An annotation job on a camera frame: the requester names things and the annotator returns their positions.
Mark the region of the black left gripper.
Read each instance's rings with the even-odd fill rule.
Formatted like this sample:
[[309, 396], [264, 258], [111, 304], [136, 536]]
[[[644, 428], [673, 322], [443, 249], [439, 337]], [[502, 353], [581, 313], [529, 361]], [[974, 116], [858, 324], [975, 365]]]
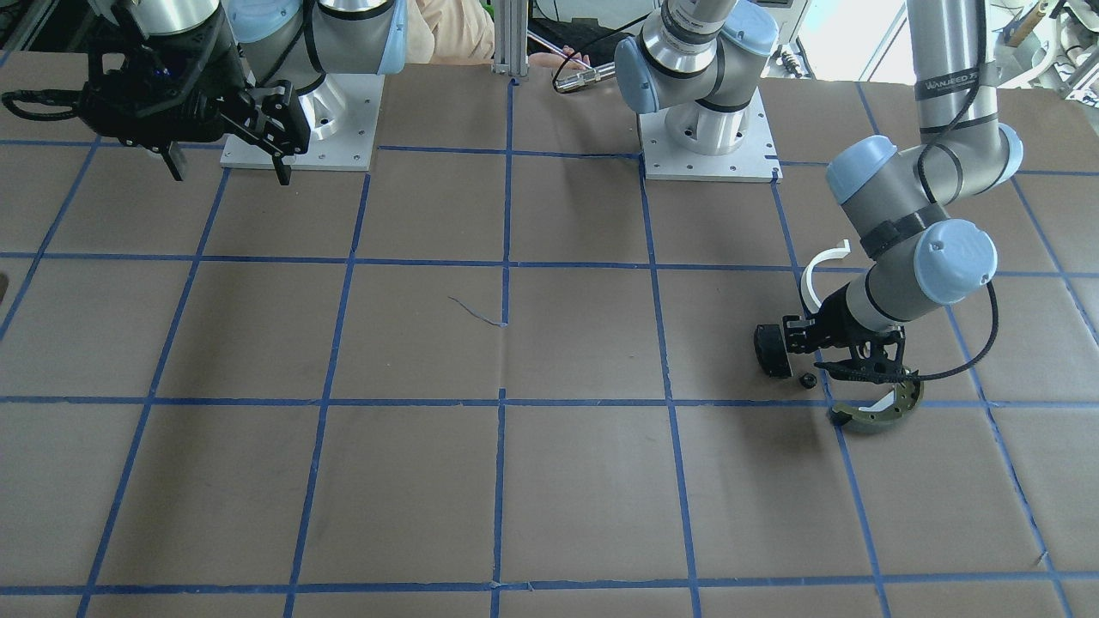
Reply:
[[850, 358], [817, 361], [832, 379], [898, 384], [919, 378], [903, 366], [904, 329], [888, 325], [872, 331], [853, 317], [844, 296], [825, 299], [819, 312], [807, 318], [786, 314], [781, 321], [782, 344], [789, 354], [810, 354], [822, 347], [847, 347]]

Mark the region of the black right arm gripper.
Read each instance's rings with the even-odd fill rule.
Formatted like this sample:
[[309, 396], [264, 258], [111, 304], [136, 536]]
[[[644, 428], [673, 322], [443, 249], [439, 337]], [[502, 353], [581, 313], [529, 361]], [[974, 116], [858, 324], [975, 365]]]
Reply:
[[142, 38], [135, 25], [99, 19], [76, 112], [100, 136], [160, 148], [176, 181], [187, 177], [187, 158], [173, 143], [233, 134], [270, 154], [279, 185], [290, 186], [291, 155], [307, 152], [311, 134], [291, 82], [247, 81], [225, 19]]

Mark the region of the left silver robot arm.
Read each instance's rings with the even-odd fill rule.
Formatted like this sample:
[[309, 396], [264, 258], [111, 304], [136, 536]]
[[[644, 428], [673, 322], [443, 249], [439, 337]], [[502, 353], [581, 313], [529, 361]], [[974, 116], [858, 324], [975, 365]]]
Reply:
[[[869, 136], [828, 165], [829, 190], [847, 216], [872, 269], [807, 316], [755, 329], [759, 367], [792, 375], [790, 354], [847, 347], [825, 364], [835, 379], [920, 380], [889, 357], [904, 350], [904, 324], [992, 284], [993, 240], [947, 207], [1008, 180], [1022, 163], [1015, 130], [1000, 122], [985, 1], [909, 1], [920, 144], [897, 148]], [[750, 1], [665, 1], [639, 35], [617, 43], [617, 87], [639, 114], [666, 111], [685, 148], [701, 155], [735, 146], [780, 34]]]

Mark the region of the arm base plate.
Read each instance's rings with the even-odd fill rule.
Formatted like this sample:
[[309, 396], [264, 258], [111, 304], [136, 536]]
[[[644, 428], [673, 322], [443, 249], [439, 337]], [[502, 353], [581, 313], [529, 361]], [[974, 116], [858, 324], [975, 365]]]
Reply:
[[782, 180], [759, 91], [734, 112], [682, 103], [637, 118], [645, 175], [671, 181]]
[[284, 163], [292, 172], [368, 172], [384, 85], [378, 75], [326, 75], [299, 98], [313, 129], [309, 146]]

